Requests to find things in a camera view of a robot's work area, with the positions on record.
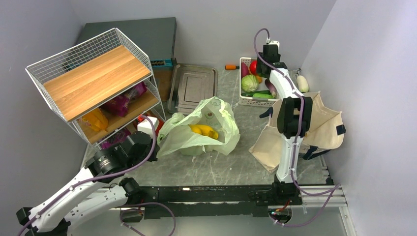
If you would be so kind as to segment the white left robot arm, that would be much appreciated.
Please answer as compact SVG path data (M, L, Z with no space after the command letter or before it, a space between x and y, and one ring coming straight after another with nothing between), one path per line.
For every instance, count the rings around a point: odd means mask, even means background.
M97 151L75 177L57 193L36 207L23 207L16 213L23 228L19 236L64 236L70 229L113 207L136 206L143 192L132 177L97 198L87 199L113 180L123 177L147 161L155 161L154 134L136 131L109 148Z

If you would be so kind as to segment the yellow banana bunch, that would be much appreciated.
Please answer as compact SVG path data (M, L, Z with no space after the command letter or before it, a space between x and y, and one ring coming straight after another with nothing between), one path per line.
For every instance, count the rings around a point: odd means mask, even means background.
M216 130L214 130L211 126L203 125L203 124L191 124L189 125L192 132L210 137L212 139L217 140L219 134Z

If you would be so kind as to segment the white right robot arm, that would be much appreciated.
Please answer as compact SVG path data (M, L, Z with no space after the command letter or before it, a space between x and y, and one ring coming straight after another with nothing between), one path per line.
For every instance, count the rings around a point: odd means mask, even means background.
M264 44L263 51L257 56L257 73L268 76L270 85L281 99L276 121L283 149L271 198L275 203L283 204L299 195L296 183L298 154L303 137L310 128L312 100L304 98L291 80L287 66L280 61L278 41Z

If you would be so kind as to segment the green avocado plastic bag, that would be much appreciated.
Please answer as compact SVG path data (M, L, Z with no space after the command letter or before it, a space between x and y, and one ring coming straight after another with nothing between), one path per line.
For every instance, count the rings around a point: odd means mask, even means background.
M212 97L202 100L189 115L174 113L159 130L157 156L179 151L197 156L210 151L230 154L240 140L240 132L229 103Z

